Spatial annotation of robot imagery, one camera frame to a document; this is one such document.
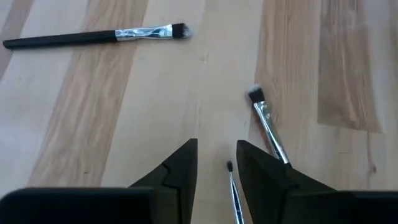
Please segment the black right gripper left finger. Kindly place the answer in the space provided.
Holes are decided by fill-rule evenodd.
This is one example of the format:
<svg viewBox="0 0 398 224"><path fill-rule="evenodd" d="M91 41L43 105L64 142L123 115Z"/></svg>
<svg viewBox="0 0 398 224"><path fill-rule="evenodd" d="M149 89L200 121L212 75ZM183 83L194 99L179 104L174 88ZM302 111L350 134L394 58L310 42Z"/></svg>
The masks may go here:
<svg viewBox="0 0 398 224"><path fill-rule="evenodd" d="M190 224L198 141L128 187L29 187L0 199L0 224Z"/></svg>

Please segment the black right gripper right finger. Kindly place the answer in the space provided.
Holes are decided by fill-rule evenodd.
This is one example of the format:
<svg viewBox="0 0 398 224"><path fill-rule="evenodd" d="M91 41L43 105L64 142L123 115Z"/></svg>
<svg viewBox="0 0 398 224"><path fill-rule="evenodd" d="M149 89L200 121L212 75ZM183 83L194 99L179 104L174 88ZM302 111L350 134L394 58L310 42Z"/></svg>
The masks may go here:
<svg viewBox="0 0 398 224"><path fill-rule="evenodd" d="M236 158L253 224L398 224L398 191L335 190L245 140Z"/></svg>

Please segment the black paintbrush silver ferrule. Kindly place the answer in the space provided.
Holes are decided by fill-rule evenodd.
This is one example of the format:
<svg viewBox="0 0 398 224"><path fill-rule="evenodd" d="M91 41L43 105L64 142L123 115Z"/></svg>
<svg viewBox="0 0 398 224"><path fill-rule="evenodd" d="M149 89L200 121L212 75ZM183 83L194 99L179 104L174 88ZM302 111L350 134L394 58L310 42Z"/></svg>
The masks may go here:
<svg viewBox="0 0 398 224"><path fill-rule="evenodd" d="M282 141L272 121L271 111L262 88L258 84L253 85L253 87L248 91L248 97L252 102L254 111L257 113L259 120L261 121L273 154L285 165L291 166L289 158L282 145Z"/></svg>
<svg viewBox="0 0 398 224"><path fill-rule="evenodd" d="M236 188L236 183L233 178L233 163L231 161L227 161L226 167L229 173L229 186L231 191L231 201L233 206L235 224L244 224L241 201L239 198L238 190Z"/></svg>
<svg viewBox="0 0 398 224"><path fill-rule="evenodd" d="M191 35L192 32L185 23L178 23L155 27L134 27L130 29L9 39L3 41L3 46L9 50L36 49L41 47L115 43L136 39L187 39Z"/></svg>

